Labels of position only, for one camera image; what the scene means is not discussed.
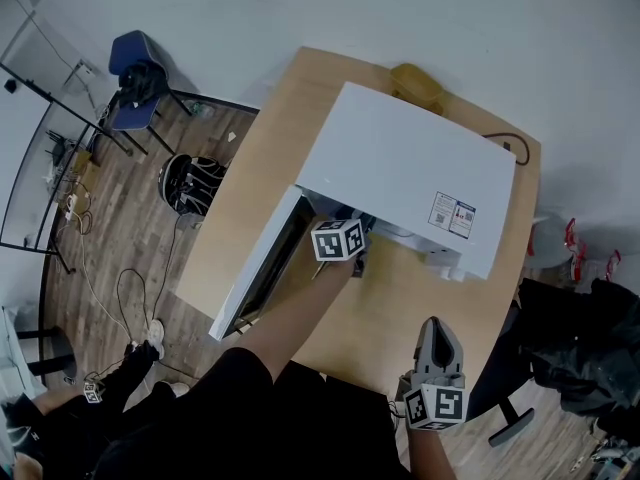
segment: table surface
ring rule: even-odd
[[[295,183],[346,81],[391,93],[386,68],[310,48],[298,51],[216,194],[183,271],[179,297],[215,318],[280,198]],[[454,95],[446,95],[446,107],[449,119],[477,133],[519,133],[531,152],[529,163],[516,167],[509,213],[489,279],[443,281],[424,267],[414,251],[373,236],[363,279],[349,281],[294,358],[299,363],[393,395],[398,377],[413,367],[423,322],[438,316],[463,346],[467,387],[477,381],[520,276],[537,197],[540,144]],[[523,159],[524,147],[517,141],[511,144]],[[303,240],[268,307],[308,283],[308,273],[316,266],[311,241]]]

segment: power cord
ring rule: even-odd
[[[84,270],[84,276],[85,276],[85,278],[87,280],[87,284],[89,285],[89,290],[91,290],[91,295],[93,295],[93,298],[96,300],[98,305],[102,308],[102,310],[106,313],[106,315],[113,322],[118,324],[120,326],[120,328],[127,334],[127,336],[129,337],[129,341],[133,341],[133,338],[131,337],[131,333],[129,332],[129,329],[128,329],[128,325],[127,325],[127,327],[125,327],[124,325],[122,325],[121,322],[119,322],[118,320],[116,320],[115,318],[113,318],[111,316],[111,313],[109,313],[107,308],[104,307],[104,304],[102,304],[102,302],[100,302],[100,299],[98,298],[98,296],[96,295],[96,292],[93,289],[93,285],[91,284],[91,280],[89,279],[89,272],[87,272],[86,253],[85,253],[85,248],[84,248],[84,236],[85,236],[86,233],[84,233],[84,230],[83,230],[82,217],[80,217],[80,215],[78,215],[76,212],[72,212],[72,213],[78,219],[78,223],[80,225],[80,246],[82,248],[82,269]]]
[[[518,139],[520,142],[522,142],[522,144],[524,144],[524,149],[527,152],[527,158],[524,162],[520,162],[518,160],[518,157],[516,157],[516,163],[518,165],[527,165],[529,163],[529,160],[531,159],[531,151],[529,151],[529,144],[527,144],[527,141],[521,135],[518,135],[517,133],[511,133],[511,132],[499,132],[499,133],[489,133],[487,135],[483,135],[483,137],[485,139],[493,139],[495,137],[513,137],[514,139]]]
[[[84,83],[84,80],[82,80],[82,78],[80,78],[80,75],[78,75],[78,73],[76,72],[76,69],[71,66],[71,64],[69,64],[66,60],[64,60],[64,58],[62,57],[62,55],[60,55],[60,52],[56,49],[55,46],[53,46],[53,43],[49,40],[49,38],[46,36],[46,34],[42,31],[42,29],[38,26],[38,24],[36,23],[36,21],[33,19],[33,17],[31,16],[31,13],[29,11],[27,11],[27,9],[25,8],[24,5],[22,5],[22,2],[20,0],[15,0],[17,2],[17,4],[20,6],[20,8],[23,10],[23,12],[25,13],[25,15],[27,16],[27,18],[29,19],[29,21],[31,23],[33,23],[33,25],[36,27],[36,29],[38,30],[38,32],[40,32],[40,35],[43,37],[43,39],[49,43],[49,46],[51,46],[51,49],[54,51],[54,53],[56,54],[56,56],[71,70],[71,74],[74,75],[78,80],[80,80],[80,83],[82,84],[82,86],[84,87],[84,90],[87,93],[87,97],[89,98],[89,103],[91,104],[91,107],[93,108],[94,112],[97,112],[96,110],[96,104],[93,101],[93,96],[91,96],[91,91],[89,91],[89,86]]]
[[[191,375],[189,373],[185,373],[182,370],[179,370],[178,368],[174,368],[173,366],[169,366],[167,363],[163,363],[162,361],[158,361],[158,363],[160,363],[165,368],[169,368],[169,370],[173,370],[174,372],[178,372],[179,374],[184,375],[185,377],[189,377],[190,379],[193,379],[195,381],[200,380],[200,377],[195,377],[194,375]]]
[[[396,405],[395,400],[389,400],[388,403],[389,403],[389,412],[395,418],[393,422],[393,431],[395,432],[396,430],[398,430],[398,426],[400,425],[400,420],[406,418],[406,416],[403,416],[398,412],[398,406]]]
[[[108,370],[110,370],[111,368],[113,368],[115,365],[120,364],[122,361],[124,361],[124,357],[122,359],[119,359],[118,361],[116,361],[115,363],[111,363],[109,366],[107,366],[104,370],[102,370],[100,373],[96,372],[95,370],[92,372],[87,373],[84,376],[84,380],[91,380],[91,381],[95,381],[95,380],[100,380],[100,378],[102,377],[102,375],[104,375]]]
[[[144,277],[142,277],[140,272],[138,272],[135,268],[125,268],[122,272],[120,272],[120,275],[118,276],[118,282],[116,283],[116,297],[118,299],[118,306],[120,306],[120,314],[122,315],[122,319],[126,324],[127,319],[124,316],[122,301],[120,300],[120,280],[122,279],[122,275],[126,272],[133,272],[142,282],[142,313],[144,315],[144,323],[147,326],[147,330],[149,330],[149,320],[147,320],[147,284],[145,283]]]
[[[173,225],[173,237],[171,238],[171,247],[169,248],[169,258],[167,259],[167,266],[164,269],[164,276],[162,278],[162,284],[160,285],[160,291],[158,292],[158,296],[156,297],[156,301],[153,304],[153,312],[151,313],[151,319],[154,320],[156,317],[156,309],[158,307],[158,302],[160,301],[160,296],[164,290],[164,285],[167,282],[167,274],[169,273],[169,267],[171,266],[171,258],[173,256],[173,246],[176,244],[176,231],[178,229],[178,223],[180,219],[184,216],[178,215],[175,224]]]

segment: wooden floor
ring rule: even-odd
[[[232,159],[253,122],[247,112],[212,105],[215,114],[208,119],[189,118],[170,101],[160,109],[163,119],[154,123],[158,133],[176,150],[191,155],[208,155],[222,163]],[[229,132],[237,136],[228,142]],[[169,247],[176,214],[164,204],[157,191],[157,174],[168,154],[146,132],[133,133],[150,151],[144,157],[136,152],[126,157],[109,141],[103,140],[97,152],[101,170],[92,194],[93,228],[84,238],[86,266],[96,295],[111,315],[122,320],[116,297],[116,281],[125,268],[135,268],[146,283],[143,288],[132,273],[125,273],[120,283],[123,311],[134,339],[144,339],[146,310],[151,317],[169,259]],[[187,375],[156,365],[147,378],[149,386],[156,380],[180,380],[193,384],[220,354],[220,346],[208,336],[211,319],[178,299],[173,291],[187,256],[193,246],[200,219],[183,217],[178,222],[175,249],[166,286],[160,297],[156,316],[165,324],[164,362]],[[67,276],[50,268],[46,287],[45,326],[58,325],[69,336],[76,353],[79,377],[90,371],[101,372],[120,360],[128,342],[126,333],[99,307],[82,272],[82,247],[72,228],[62,231],[60,247],[65,258],[78,269]],[[49,375],[50,387],[60,385],[62,376]],[[132,403],[146,395],[141,386]],[[559,395],[534,383],[514,394],[516,410],[534,407],[532,424],[509,443],[492,449],[487,438],[504,425],[499,409],[476,420],[450,429],[443,442],[458,478],[463,479],[582,479],[588,469],[588,457],[595,441],[588,434],[586,420],[559,408]],[[404,426],[397,432],[401,459],[408,464]],[[573,474],[572,465],[584,457],[586,464]]]

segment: chair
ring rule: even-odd
[[[18,340],[29,340],[33,338],[49,338],[51,340],[51,348],[53,349],[53,359],[43,359],[27,363],[29,370],[36,377],[62,371],[64,374],[74,379],[76,377],[78,367],[76,364],[73,347],[69,338],[60,327],[52,327],[42,331],[17,331]]]
[[[469,396],[467,421],[477,418],[496,405],[500,406],[507,420],[507,426],[489,438],[489,444],[494,448],[518,434],[531,423],[535,414],[531,408],[519,416],[509,401],[509,396],[533,376],[529,361],[519,351],[520,340],[514,325],[519,311],[516,302],[512,302],[500,336]]]
[[[111,46],[111,56],[109,57],[109,72],[112,75],[120,76],[129,66],[139,61],[153,62],[160,66],[165,72],[167,83],[169,82],[167,68],[163,65],[160,57],[151,44],[151,40],[146,34],[144,34],[144,32],[134,30],[114,39]],[[171,96],[176,103],[180,105],[180,108],[184,110],[187,115],[192,115],[189,109],[170,88],[168,88],[168,91],[169,96]],[[131,104],[120,107],[111,124],[111,128],[113,130],[122,133],[145,155],[147,154],[147,151],[145,151],[142,146],[140,146],[140,144],[138,144],[131,135],[127,133],[127,130],[146,129],[171,155],[176,154],[175,151],[151,126],[151,120],[153,119],[154,114],[162,117],[157,110],[160,99],[161,97],[158,96],[157,98],[154,98],[138,107],[134,107]]]

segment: shoe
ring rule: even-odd
[[[164,325],[160,320],[151,320],[149,324],[149,330],[147,331],[147,341],[149,345],[158,351],[161,360],[164,357],[164,347],[162,346],[162,340],[164,340]]]
[[[167,382],[166,380],[161,380],[160,382],[168,384],[171,388],[171,391],[173,391],[173,394],[176,395],[176,398],[179,398],[182,395],[186,395],[189,392],[189,389],[191,389],[184,382],[174,382],[173,384]]]

